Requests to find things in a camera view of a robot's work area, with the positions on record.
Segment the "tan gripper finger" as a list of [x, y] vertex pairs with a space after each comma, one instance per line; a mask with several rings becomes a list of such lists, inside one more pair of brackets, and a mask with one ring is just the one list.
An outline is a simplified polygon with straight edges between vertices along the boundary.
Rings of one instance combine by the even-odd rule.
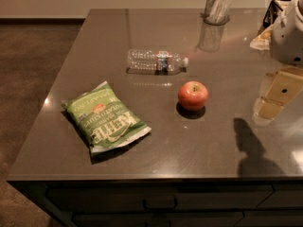
[[303, 91], [303, 68], [293, 65], [267, 73], [253, 107], [253, 121], [260, 126], [271, 123]]

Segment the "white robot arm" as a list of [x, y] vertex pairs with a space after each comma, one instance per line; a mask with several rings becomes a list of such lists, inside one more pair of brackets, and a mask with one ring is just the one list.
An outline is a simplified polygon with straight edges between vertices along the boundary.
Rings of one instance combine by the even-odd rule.
[[272, 0], [250, 47], [281, 64], [265, 75], [253, 108], [254, 122], [265, 126], [303, 91], [303, 0]]

